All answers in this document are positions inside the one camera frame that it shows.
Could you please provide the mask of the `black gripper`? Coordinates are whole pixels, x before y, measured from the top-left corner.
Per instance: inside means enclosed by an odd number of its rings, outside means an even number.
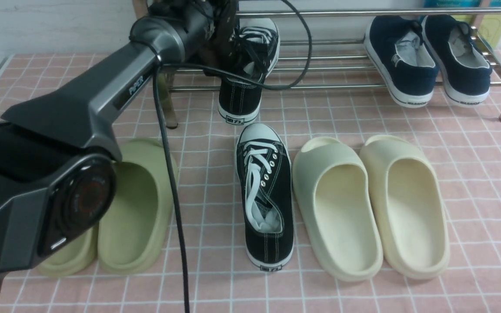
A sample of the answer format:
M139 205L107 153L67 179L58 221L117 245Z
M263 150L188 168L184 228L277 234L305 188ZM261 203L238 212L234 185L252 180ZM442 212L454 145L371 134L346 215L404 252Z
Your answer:
M183 42L180 57L166 64L190 64L233 71L240 60L240 48L234 42L236 0L154 0L148 6L150 17L169 22Z

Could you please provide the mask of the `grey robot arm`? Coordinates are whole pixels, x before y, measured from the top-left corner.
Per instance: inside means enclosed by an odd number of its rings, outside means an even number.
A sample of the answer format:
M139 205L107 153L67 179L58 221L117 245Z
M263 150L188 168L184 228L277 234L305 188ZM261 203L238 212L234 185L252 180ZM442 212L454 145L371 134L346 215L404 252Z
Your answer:
M122 159L113 123L164 66L226 44L236 0L163 0L129 42L56 91L0 119L0 291L10 272L33 269L86 233L117 190Z

